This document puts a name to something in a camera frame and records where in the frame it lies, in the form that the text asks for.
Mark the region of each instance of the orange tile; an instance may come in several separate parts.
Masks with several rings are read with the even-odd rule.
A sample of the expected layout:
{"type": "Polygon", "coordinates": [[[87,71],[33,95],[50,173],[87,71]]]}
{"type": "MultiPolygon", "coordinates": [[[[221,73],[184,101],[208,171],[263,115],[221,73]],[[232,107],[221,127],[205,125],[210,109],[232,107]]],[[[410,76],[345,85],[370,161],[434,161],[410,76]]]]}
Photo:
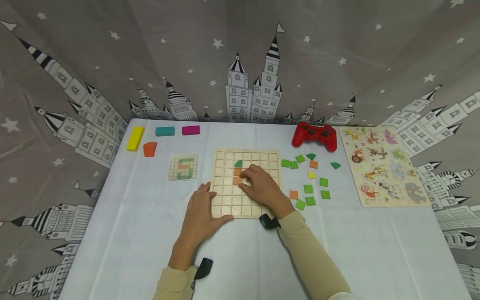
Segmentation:
{"type": "Polygon", "coordinates": [[[241,178],[240,177],[234,177],[233,178],[233,185],[239,185],[241,184],[241,178]]]}
{"type": "Polygon", "coordinates": [[[290,191],[290,199],[298,200],[298,198],[299,198],[299,192],[298,191],[290,191]]]}
{"type": "Polygon", "coordinates": [[[318,161],[311,160],[310,161],[310,167],[317,169],[318,168],[318,161]]]}

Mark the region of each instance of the pattern card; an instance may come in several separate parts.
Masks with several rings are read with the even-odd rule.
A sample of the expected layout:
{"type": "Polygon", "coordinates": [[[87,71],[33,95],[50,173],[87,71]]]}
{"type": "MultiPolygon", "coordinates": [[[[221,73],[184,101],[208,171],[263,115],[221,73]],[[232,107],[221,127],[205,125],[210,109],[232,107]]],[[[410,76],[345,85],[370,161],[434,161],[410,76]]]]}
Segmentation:
{"type": "Polygon", "coordinates": [[[339,129],[362,206],[430,206],[395,128],[339,129]]]}
{"type": "Polygon", "coordinates": [[[198,154],[172,154],[168,181],[197,179],[198,154]]]}
{"type": "Polygon", "coordinates": [[[233,215],[237,219],[258,219],[263,214],[272,217],[270,210],[252,200],[238,185],[249,181],[239,177],[251,164],[261,166],[281,187],[280,153],[266,150],[217,149],[213,159],[212,215],[215,218],[233,215]]]}

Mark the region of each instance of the white star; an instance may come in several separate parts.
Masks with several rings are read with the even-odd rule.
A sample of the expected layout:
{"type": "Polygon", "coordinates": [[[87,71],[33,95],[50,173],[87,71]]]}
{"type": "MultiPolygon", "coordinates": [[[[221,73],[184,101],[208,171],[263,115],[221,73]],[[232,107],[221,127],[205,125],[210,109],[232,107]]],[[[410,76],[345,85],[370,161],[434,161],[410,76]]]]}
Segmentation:
{"type": "Polygon", "coordinates": [[[5,123],[0,124],[1,127],[5,127],[8,132],[12,132],[13,130],[20,131],[17,127],[18,121],[12,121],[9,118],[5,118],[5,123]]]}
{"type": "Polygon", "coordinates": [[[217,40],[216,38],[213,39],[214,43],[212,46],[215,46],[217,49],[218,47],[223,47],[222,40],[217,40]]]}
{"type": "Polygon", "coordinates": [[[46,19],[47,19],[47,17],[45,16],[45,14],[44,14],[44,13],[41,13],[41,12],[38,12],[38,14],[37,14],[36,16],[39,17],[40,20],[46,20],[46,19]]]}
{"type": "Polygon", "coordinates": [[[454,8],[456,5],[463,4],[463,0],[452,0],[450,2],[452,3],[450,9],[454,8]]]}
{"type": "Polygon", "coordinates": [[[116,32],[110,31],[110,36],[114,38],[116,41],[120,39],[119,35],[116,32]]]}
{"type": "Polygon", "coordinates": [[[57,158],[57,160],[52,162],[52,164],[54,164],[56,167],[58,167],[58,165],[63,165],[64,160],[65,160],[64,158],[62,158],[62,159],[57,158]]]}
{"type": "Polygon", "coordinates": [[[436,75],[432,75],[432,73],[430,73],[427,77],[424,77],[424,78],[423,78],[423,79],[425,79],[425,81],[424,81],[423,83],[425,83],[425,82],[427,82],[427,81],[433,81],[433,79],[435,78],[435,76],[436,76],[436,75]]]}
{"type": "Polygon", "coordinates": [[[17,261],[17,258],[15,257],[15,254],[14,254],[14,255],[12,255],[12,257],[7,259],[7,263],[5,264],[5,266],[11,267],[12,264],[16,261],[17,261]]]}

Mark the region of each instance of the orange wooden block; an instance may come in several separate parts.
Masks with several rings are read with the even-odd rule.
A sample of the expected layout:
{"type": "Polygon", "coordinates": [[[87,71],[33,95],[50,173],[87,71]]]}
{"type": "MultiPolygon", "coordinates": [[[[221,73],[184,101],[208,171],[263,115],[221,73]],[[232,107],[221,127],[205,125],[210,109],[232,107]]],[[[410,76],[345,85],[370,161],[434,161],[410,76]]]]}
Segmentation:
{"type": "Polygon", "coordinates": [[[156,142],[148,142],[144,144],[144,156],[154,157],[156,150],[156,142]]]}
{"type": "Polygon", "coordinates": [[[311,160],[310,161],[310,167],[317,169],[318,168],[318,161],[311,160]]]}
{"type": "Polygon", "coordinates": [[[299,198],[299,192],[298,191],[290,191],[290,199],[298,200],[298,198],[299,198]]]}
{"type": "Polygon", "coordinates": [[[241,184],[241,178],[240,177],[234,177],[233,178],[233,185],[239,185],[241,184]]]}

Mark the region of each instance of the white tablecloth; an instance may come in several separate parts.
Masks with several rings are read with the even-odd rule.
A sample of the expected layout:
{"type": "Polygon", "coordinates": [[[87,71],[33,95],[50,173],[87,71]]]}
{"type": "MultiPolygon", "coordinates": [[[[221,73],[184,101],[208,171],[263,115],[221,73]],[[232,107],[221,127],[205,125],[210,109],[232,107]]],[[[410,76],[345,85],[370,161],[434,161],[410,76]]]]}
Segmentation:
{"type": "MultiPolygon", "coordinates": [[[[211,179],[216,148],[268,149],[293,160],[316,153],[317,175],[330,180],[331,200],[302,212],[352,291],[364,300],[463,300],[467,289],[432,209],[363,208],[341,142],[335,153],[323,146],[290,144],[293,125],[196,123],[134,119],[113,163],[60,299],[150,300],[169,260],[188,199],[211,179]],[[201,134],[182,136],[181,127],[200,125],[201,134]],[[138,152],[125,146],[134,126],[144,126],[138,152]],[[176,135],[156,137],[155,127],[175,126],[176,135]],[[142,145],[158,142],[155,157],[142,145]],[[198,180],[168,182],[170,154],[199,155],[198,180]],[[334,170],[330,163],[342,165],[334,170]]],[[[283,191],[303,194],[307,163],[282,168],[283,191]]],[[[198,251],[214,265],[198,280],[194,299],[307,299],[276,230],[258,220],[223,226],[198,251]]]]}

